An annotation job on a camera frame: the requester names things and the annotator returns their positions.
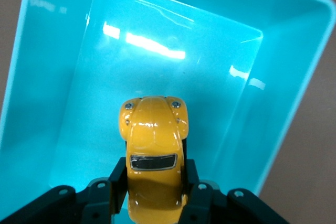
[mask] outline car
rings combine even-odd
[[[128,213],[135,223],[177,223],[185,205],[185,102],[150,96],[125,102],[119,130],[126,141]]]

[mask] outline brown surface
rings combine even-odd
[[[0,0],[0,106],[20,0]],[[336,223],[336,33],[327,45],[261,198],[291,223]]]

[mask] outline toy car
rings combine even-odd
[[[126,140],[128,212],[141,224],[177,223],[183,197],[187,108],[176,97],[144,97],[125,102],[119,130]]]

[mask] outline blue container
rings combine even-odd
[[[119,108],[146,95],[187,103],[202,179],[258,194],[334,21],[330,0],[23,0],[0,219],[50,187],[108,176],[125,155]]]

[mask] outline car windshield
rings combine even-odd
[[[131,156],[133,170],[168,170],[176,165],[176,154],[165,156]]]

